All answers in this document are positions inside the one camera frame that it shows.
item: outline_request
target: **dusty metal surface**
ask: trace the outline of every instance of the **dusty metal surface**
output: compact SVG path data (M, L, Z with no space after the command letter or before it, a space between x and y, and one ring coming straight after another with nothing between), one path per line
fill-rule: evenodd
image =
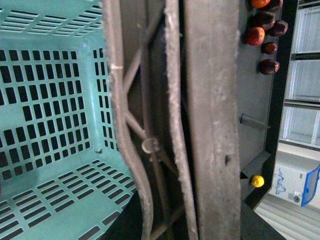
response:
M185 239L180 232L187 224L178 181L181 171L175 165L168 131L164 8L164 0L105 0L103 5L115 132L120 153L140 196L141 239L173 240ZM188 173L188 169L183 173L184 184ZM188 218L193 214L191 229L195 237L191 239L197 239L195 207L193 202L190 204L192 196L191 191L187 212Z
M186 0L188 110L199 238L240 239L237 0Z
M148 240L153 225L153 199L148 176L143 163L138 156L131 141L129 129L126 123L128 105L123 91L124 55L121 28L121 12L119 0L104 0L102 2L104 13L104 26L106 28L105 39L107 42L108 65L110 68L109 82L112 88L112 110L114 114L115 134L119 151L131 171L136 189L140 196L143 225L142 240Z
M179 1L167 0L165 6L165 39L169 85L169 121L175 164L183 193L190 240L198 239L194 195L187 157L181 115Z

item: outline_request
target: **metal frame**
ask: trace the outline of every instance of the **metal frame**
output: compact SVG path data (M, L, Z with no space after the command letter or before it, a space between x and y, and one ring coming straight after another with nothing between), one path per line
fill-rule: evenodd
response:
M103 11L105 13L104 22L106 27L105 38L107 39L108 49L108 65L110 69L109 81L111 88L112 108L114 109L116 138L118 142L119 151L124 158L124 161L132 172L133 179L137 186L140 196L140 203L142 209L142 236L141 239L157 239L165 233L167 239L174 239L172 225L176 222L186 211L187 226L189 232L189 239L198 239L196 213L194 205L194 197L192 192L192 184L188 167L188 159L186 154L186 147L184 143L184 135L182 131L181 113L180 113L180 47L179 47L179 1L168 0L166 3L166 40L171 43L171 46L176 46L175 49L168 48L166 45L168 56L168 63L174 61L175 65L168 67L168 81L169 81L169 102L170 109L170 129L173 144L173 151L175 154L174 160L176 165L170 159L165 148L161 146L160 141L157 140L152 125L152 114L155 109L151 104L151 63L150 63L150 45L154 40L160 22L163 18L165 2L154 4L154 1L136 0L137 12L136 20L139 28L138 48L132 57L132 61L127 69L125 66L126 49L129 46L123 46L123 38L130 35L126 32L122 23L123 14L129 4L126 1L120 0L104 0ZM128 94L135 78L139 75L141 79L141 103L142 103L142 125L135 115L129 110ZM142 146L137 141L132 140L130 130L141 139ZM139 157L139 149L143 149L148 154L151 161L154 175L148 172L148 166L144 162L144 156ZM165 178L163 167L166 166L178 181L181 182L183 192L183 199L185 208L178 206L172 209L168 200L168 186L167 182L172 179ZM163 220L160 224L155 226L154 218L159 218L159 207L154 203L160 204L160 213L163 214Z

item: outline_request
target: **metal bar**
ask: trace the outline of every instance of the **metal bar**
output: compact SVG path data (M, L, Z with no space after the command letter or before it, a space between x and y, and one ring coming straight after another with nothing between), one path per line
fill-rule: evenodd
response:
M178 179L183 193L189 239L198 240L194 194L181 117L179 0L166 0L165 39L169 86L169 124L174 161L178 169Z
M320 96L307 96L307 95L297 95L298 97L307 97L307 98L314 98L320 99ZM309 100L293 100L293 99L285 99L285 103L293 103L293 104L313 104L313 105L320 105L319 101L309 101Z
M291 146L300 147L300 148L304 148L304 149L309 149L309 150L320 152L320 147L310 146L310 145L302 144L302 143L298 143L298 142L286 141L286 140L279 139L279 143L288 144L288 145L291 145Z
M156 155L159 156L159 159L161 160L161 162L163 162L164 165L166 165L167 168L170 169L174 175L179 177L179 173L178 173L176 165L170 161L170 159L169 159L167 153L165 152L165 150L163 149L163 147L160 148L160 150L156 153Z
M239 1L183 3L199 239L240 239Z
M184 207L179 207L177 210L175 210L171 215L170 221L168 223L164 222L155 228L155 230L151 234L150 240L158 239L172 224L174 224L175 221L177 221L182 216L182 214L184 214L184 212Z
M125 113L125 120L127 124L131 127L131 129L142 139L145 140L147 138L146 131L140 126L136 118L131 114L131 112L127 111Z
M244 173L248 178L254 175L261 169L264 162L271 156L270 153L262 151L256 156L241 172Z
M319 60L320 52L293 53L291 60Z
M306 9L306 8L312 8L312 7L317 7L320 6L320 1L319 0L309 0L309 1L299 1L299 9Z
M320 110L320 104L306 104L306 103L284 103L285 107L291 108L299 108L299 109L312 109L312 110Z
M121 156L131 171L139 193L143 218L141 239L149 240L153 226L154 205L149 179L131 141L125 117L128 105L123 92L124 50L120 0L103 0L102 11L103 24L106 29L104 38L106 49L108 49L109 82L116 139Z
M138 51L136 51L134 58L123 79L123 91L125 92L126 95L128 94L131 88L131 85L135 79L135 76L137 74L137 71L139 69L140 61L141 61L141 53L142 53L142 49L139 48Z
M140 63L140 74L141 74L141 93L142 93L142 117L143 117L143 126L146 133L147 138L153 137L151 124L151 92L150 92L150 84L151 84L151 76L150 76L150 65L149 65L149 50L148 45L145 44L146 39L146 30L148 25L148 2L145 0L139 1L139 9L138 9L138 24L140 27L139 31L139 45L141 47L141 63ZM159 22L153 23L154 26L158 26ZM166 189L166 182L163 175L163 170L161 165L158 162L157 156L155 153L151 154L152 166L154 169L155 179L157 183L157 188L160 195L161 207L163 211L163 216L165 222L169 222L170 220L170 209L169 209L169 201L168 194ZM170 227L167 232L167 238L169 240L174 239L174 234L172 228Z
M164 9L165 9L165 4L166 1L162 1L162 4L160 5L160 7L155 11L156 13L154 13L154 17L152 18L152 20L149 22L148 27L146 28L146 32L145 32L145 38L144 38L144 44L148 45L151 40L152 37L155 35L155 33L157 32L157 28L159 26L161 17L164 14Z
M255 128L255 129L268 130L270 128L268 125L264 124L262 121L258 121L256 119L254 119L253 117L250 117L245 114L241 115L240 123L243 125L247 125L249 127Z

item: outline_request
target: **orange fruit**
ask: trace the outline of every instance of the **orange fruit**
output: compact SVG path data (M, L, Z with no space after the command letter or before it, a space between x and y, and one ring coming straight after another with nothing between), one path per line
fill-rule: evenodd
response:
M265 7L271 0L251 0L251 5L255 9L260 9Z

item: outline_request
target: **sticker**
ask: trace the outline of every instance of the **sticker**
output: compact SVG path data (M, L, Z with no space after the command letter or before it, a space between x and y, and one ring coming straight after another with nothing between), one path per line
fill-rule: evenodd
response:
M301 197L301 196L302 196L302 192L294 191L294 195L295 195L295 196L299 196L299 197Z
M282 175L281 169L279 168L279 173L273 175L274 178L277 178L275 188L275 194L280 194L286 191L286 188L283 186L285 178Z

